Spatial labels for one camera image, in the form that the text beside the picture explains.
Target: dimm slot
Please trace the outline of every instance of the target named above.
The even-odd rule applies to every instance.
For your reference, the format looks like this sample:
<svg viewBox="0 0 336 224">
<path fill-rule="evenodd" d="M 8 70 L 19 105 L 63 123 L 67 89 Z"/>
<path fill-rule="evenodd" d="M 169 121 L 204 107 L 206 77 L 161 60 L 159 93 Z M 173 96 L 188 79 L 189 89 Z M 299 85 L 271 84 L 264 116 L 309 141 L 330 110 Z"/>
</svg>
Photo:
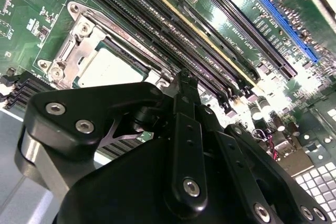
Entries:
<svg viewBox="0 0 336 224">
<path fill-rule="evenodd" d="M 235 75 L 235 79 L 239 78 L 239 73 L 230 66 L 215 50 L 213 50 L 205 41 L 199 37 L 199 35 L 190 29 L 187 24 L 185 24 L 181 19 L 177 18 L 176 15 L 165 6 L 164 3 L 160 0 L 145 0 L 147 3 L 150 3 L 151 6 L 155 6 L 155 11 L 160 13 L 160 16 L 165 17 L 168 20 L 171 20 L 176 27 L 180 29 L 180 32 L 188 35 L 193 38 L 197 46 L 201 47 L 205 53 L 209 56 L 216 56 L 216 61 L 219 61 L 218 64 L 222 65 L 227 71 L 230 72 L 230 75 Z"/>
<path fill-rule="evenodd" d="M 162 29 L 162 21 L 165 20 L 171 20 L 170 17 L 168 16 L 169 14 L 163 14 L 161 12 L 161 9 L 158 8 L 157 6 L 146 6 L 148 3 L 143 3 L 140 0 L 120 0 L 124 4 L 124 6 L 127 6 L 128 10 L 132 9 L 134 13 L 137 13 L 142 19 L 146 20 L 151 27 L 154 27 L 155 30 L 161 30 L 164 32 L 169 38 L 170 41 L 173 41 L 175 45 L 179 45 L 178 47 L 180 48 L 179 51 L 184 51 L 185 54 L 193 56 L 194 59 L 201 59 L 203 63 L 201 63 L 204 66 L 208 66 L 208 70 L 215 76 L 222 76 L 225 79 L 221 79 L 221 82 L 227 83 L 228 86 L 231 87 L 232 90 L 235 89 L 234 86 L 231 85 L 231 83 L 235 82 L 237 83 L 238 80 L 232 76 L 230 72 L 225 70 L 223 68 L 222 64 L 220 64 L 216 59 L 214 59 L 211 54 L 208 52 L 205 52 L 206 48 L 197 41 L 197 36 L 196 38 L 192 39 L 192 36 L 188 36 L 187 32 L 185 30 L 180 30 L 179 27 L 173 26 L 171 22 L 168 22 L 167 28 L 171 31 L 168 32 L 167 28 Z M 187 45 L 188 49 L 186 47 L 181 47 L 181 42 L 183 42 L 185 45 Z M 203 55 L 201 55 L 196 49 L 207 56 L 208 60 L 213 63 L 213 65 L 209 65 L 207 60 L 204 58 Z"/>
<path fill-rule="evenodd" d="M 297 75 L 295 69 L 273 47 L 271 43 L 255 28 L 249 19 L 231 0 L 210 0 L 236 29 L 277 69 L 283 77 L 291 80 Z"/>
<path fill-rule="evenodd" d="M 218 81 L 212 78 L 206 70 L 204 70 L 201 66 L 195 68 L 195 63 L 190 61 L 185 61 L 185 59 L 181 59 L 179 57 L 174 56 L 171 53 L 172 49 L 167 45 L 166 41 L 161 41 L 161 38 L 156 38 L 156 36 L 149 36 L 149 34 L 153 35 L 153 31 L 151 28 L 143 27 L 144 24 L 141 24 L 140 20 L 127 12 L 126 9 L 122 8 L 118 5 L 118 2 L 114 0 L 96 0 L 102 7 L 110 12 L 111 15 L 118 17 L 123 20 L 126 24 L 131 26 L 133 29 L 137 30 L 143 38 L 151 40 L 155 45 L 164 48 L 166 55 L 170 55 L 175 60 L 177 60 L 180 64 L 184 64 L 192 73 L 199 77 L 200 81 L 204 83 L 204 86 L 213 92 L 215 95 L 219 95 L 222 92 L 225 92 L 226 88 L 224 88 Z"/>
<path fill-rule="evenodd" d="M 255 80 L 259 79 L 260 76 L 256 72 L 255 68 L 244 58 L 240 55 L 240 53 L 232 47 L 232 45 L 225 40 L 225 38 L 202 16 L 200 15 L 186 0 L 177 0 L 178 3 L 183 6 L 185 9 L 188 10 L 188 12 L 191 13 L 192 18 L 202 26 L 204 29 L 204 33 L 215 39 L 216 43 L 219 44 L 219 46 L 231 56 L 231 58 L 237 58 L 239 59 L 239 63 L 244 66 L 254 77 Z"/>
</svg>

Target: green circuit board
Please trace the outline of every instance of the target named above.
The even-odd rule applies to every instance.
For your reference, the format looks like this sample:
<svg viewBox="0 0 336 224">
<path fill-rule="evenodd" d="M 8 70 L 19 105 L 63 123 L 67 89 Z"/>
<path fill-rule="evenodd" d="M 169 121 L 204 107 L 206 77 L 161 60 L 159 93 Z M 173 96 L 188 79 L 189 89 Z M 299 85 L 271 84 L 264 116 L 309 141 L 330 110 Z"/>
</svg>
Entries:
<svg viewBox="0 0 336 224">
<path fill-rule="evenodd" d="M 168 0 L 172 5 L 178 8 L 175 0 Z M 220 10 L 210 2 L 210 0 L 187 0 L 203 17 L 205 17 L 220 34 L 232 45 L 237 51 L 248 59 L 255 67 L 262 61 L 258 51 L 251 46 L 246 38 L 237 32 L 236 27 L 227 20 Z M 331 57 L 336 55 L 336 34 L 325 21 L 319 10 L 311 0 L 272 0 L 272 3 L 283 14 L 284 18 L 289 21 L 285 10 L 291 10 L 299 17 L 300 23 L 303 24 L 301 31 L 306 29 L 311 34 L 310 42 L 313 41 L 315 47 L 305 41 L 320 61 L 311 64 L 310 69 L 302 66 L 310 61 L 309 57 L 295 45 L 295 43 L 281 28 L 281 25 L 266 12 L 263 4 L 259 0 L 232 0 L 239 9 L 255 24 L 265 37 L 272 42 L 276 49 L 286 56 L 288 61 L 293 64 L 298 71 L 298 76 L 290 81 L 284 80 L 277 76 L 275 82 L 269 81 L 272 77 L 264 77 L 265 82 L 261 84 L 263 90 L 270 94 L 269 98 L 274 103 L 273 108 L 278 107 L 279 114 L 286 114 L 292 110 L 292 114 L 300 115 L 300 112 L 308 104 L 314 102 L 323 96 L 323 91 L 327 87 L 333 87 L 335 78 L 332 76 L 334 66 L 333 60 L 325 59 L 326 54 Z M 327 51 L 316 51 L 318 47 L 327 48 Z"/>
<path fill-rule="evenodd" d="M 103 11 L 93 0 L 0 0 L 1 74 L 13 67 L 18 72 L 28 70 L 44 76 L 37 66 L 37 60 L 53 60 L 69 33 L 74 23 L 65 8 L 69 1 Z M 167 1 L 181 10 L 175 0 Z M 258 51 L 237 33 L 235 27 L 209 0 L 187 1 L 252 65 L 256 67 L 263 62 Z M 265 90 L 268 98 L 274 101 L 277 113 L 284 115 L 293 109 L 300 111 L 309 104 L 309 99 L 318 99 L 322 96 L 321 91 L 335 84 L 328 62 L 320 60 L 309 69 L 302 67 L 310 59 L 272 16 L 267 14 L 259 0 L 232 1 L 298 71 L 298 76 L 290 81 L 276 74 L 272 76 L 272 80 L 270 76 L 262 77 L 263 81 L 259 85 Z M 336 35 L 310 0 L 283 0 L 281 3 L 275 0 L 274 3 L 298 12 L 313 40 L 328 48 L 331 55 L 335 55 Z M 311 48 L 318 57 L 323 58 L 313 46 Z"/>
</svg>

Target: capacitor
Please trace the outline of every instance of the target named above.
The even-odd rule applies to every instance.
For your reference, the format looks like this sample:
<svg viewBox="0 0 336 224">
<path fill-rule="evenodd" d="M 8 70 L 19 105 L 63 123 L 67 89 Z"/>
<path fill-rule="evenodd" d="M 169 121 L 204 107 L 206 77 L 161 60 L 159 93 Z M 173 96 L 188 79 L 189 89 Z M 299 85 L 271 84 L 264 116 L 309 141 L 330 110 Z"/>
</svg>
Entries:
<svg viewBox="0 0 336 224">
<path fill-rule="evenodd" d="M 269 131 L 269 126 L 264 119 L 254 121 L 253 124 L 256 129 L 260 129 L 264 131 L 265 133 Z"/>
<path fill-rule="evenodd" d="M 250 108 L 250 112 L 253 120 L 260 120 L 263 118 L 259 107 L 256 105 Z"/>
<path fill-rule="evenodd" d="M 259 106 L 265 114 L 269 114 L 272 110 L 271 105 L 269 105 L 267 100 L 260 101 Z"/>
<path fill-rule="evenodd" d="M 289 122 L 287 124 L 287 130 L 289 131 L 290 134 L 292 134 L 293 136 L 299 136 L 300 132 L 298 127 L 296 126 L 295 122 Z"/>
<path fill-rule="evenodd" d="M 284 131 L 285 126 L 284 123 L 282 122 L 281 118 L 278 116 L 273 117 L 273 123 L 275 127 L 277 128 L 278 131 Z"/>
</svg>

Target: black connector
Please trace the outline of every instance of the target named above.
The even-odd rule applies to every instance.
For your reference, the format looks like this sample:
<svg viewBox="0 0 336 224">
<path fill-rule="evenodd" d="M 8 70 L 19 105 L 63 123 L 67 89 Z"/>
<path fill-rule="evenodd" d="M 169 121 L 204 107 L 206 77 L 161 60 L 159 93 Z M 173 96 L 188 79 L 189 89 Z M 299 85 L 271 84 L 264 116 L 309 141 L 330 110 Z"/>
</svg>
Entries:
<svg viewBox="0 0 336 224">
<path fill-rule="evenodd" d="M 1 102 L 5 102 L 4 108 L 9 110 L 14 106 L 26 109 L 29 99 L 37 93 L 55 90 L 46 82 L 29 73 L 23 72 L 17 76 L 1 76 L 0 84 L 10 88 L 9 94 L 1 94 Z"/>
</svg>

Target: silver screw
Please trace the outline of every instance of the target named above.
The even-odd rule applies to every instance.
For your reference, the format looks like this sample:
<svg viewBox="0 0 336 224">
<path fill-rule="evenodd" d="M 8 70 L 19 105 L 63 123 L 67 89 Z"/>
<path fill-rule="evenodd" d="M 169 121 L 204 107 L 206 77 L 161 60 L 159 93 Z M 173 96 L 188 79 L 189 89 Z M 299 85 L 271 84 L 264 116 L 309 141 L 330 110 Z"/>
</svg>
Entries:
<svg viewBox="0 0 336 224">
<path fill-rule="evenodd" d="M 46 111 L 51 115 L 63 115 L 65 107 L 57 102 L 51 102 L 46 105 Z"/>
<path fill-rule="evenodd" d="M 254 204 L 254 211 L 256 212 L 257 216 L 265 223 L 269 223 L 271 221 L 271 216 L 269 215 L 268 211 L 265 207 L 263 207 L 260 203 Z"/>
<path fill-rule="evenodd" d="M 242 134 L 242 131 L 241 131 L 240 128 L 235 127 L 234 130 L 235 130 L 235 132 L 236 132 L 238 135 L 241 135 L 241 134 Z"/>
<path fill-rule="evenodd" d="M 324 214 L 321 212 L 320 209 L 314 207 L 313 208 L 314 212 L 317 214 L 318 217 L 320 217 L 321 220 L 327 220 Z"/>
<path fill-rule="evenodd" d="M 78 35 L 81 37 L 88 36 L 91 32 L 91 27 L 88 23 L 78 24 Z"/>
<path fill-rule="evenodd" d="M 84 134 L 90 134 L 94 131 L 95 127 L 93 123 L 91 123 L 88 120 L 79 120 L 76 123 L 76 129 L 77 131 L 84 133 Z"/>
<path fill-rule="evenodd" d="M 160 94 L 160 92 L 156 88 L 152 88 L 151 89 L 151 93 L 155 94 L 155 95 L 159 95 Z"/>
<path fill-rule="evenodd" d="M 61 68 L 52 68 L 50 71 L 51 77 L 53 79 L 59 80 L 63 78 L 63 70 Z"/>
<path fill-rule="evenodd" d="M 42 63 L 40 64 L 40 66 L 41 66 L 42 68 L 47 68 L 47 67 L 48 67 L 48 65 L 47 65 L 45 62 L 42 62 Z"/>
<path fill-rule="evenodd" d="M 209 107 L 205 107 L 204 110 L 208 114 L 212 114 L 213 113 L 212 110 Z"/>
<path fill-rule="evenodd" d="M 189 99 L 188 97 L 182 97 L 182 101 L 186 102 L 186 103 L 189 103 Z"/>
<path fill-rule="evenodd" d="M 200 187 L 195 181 L 190 178 L 186 178 L 183 181 L 183 188 L 185 192 L 192 197 L 198 197 L 200 195 Z"/>
<path fill-rule="evenodd" d="M 70 5 L 70 11 L 73 13 L 78 13 L 78 6 L 77 5 Z"/>
<path fill-rule="evenodd" d="M 311 214 L 307 207 L 301 206 L 301 211 L 308 220 L 314 219 L 314 216 Z"/>
</svg>

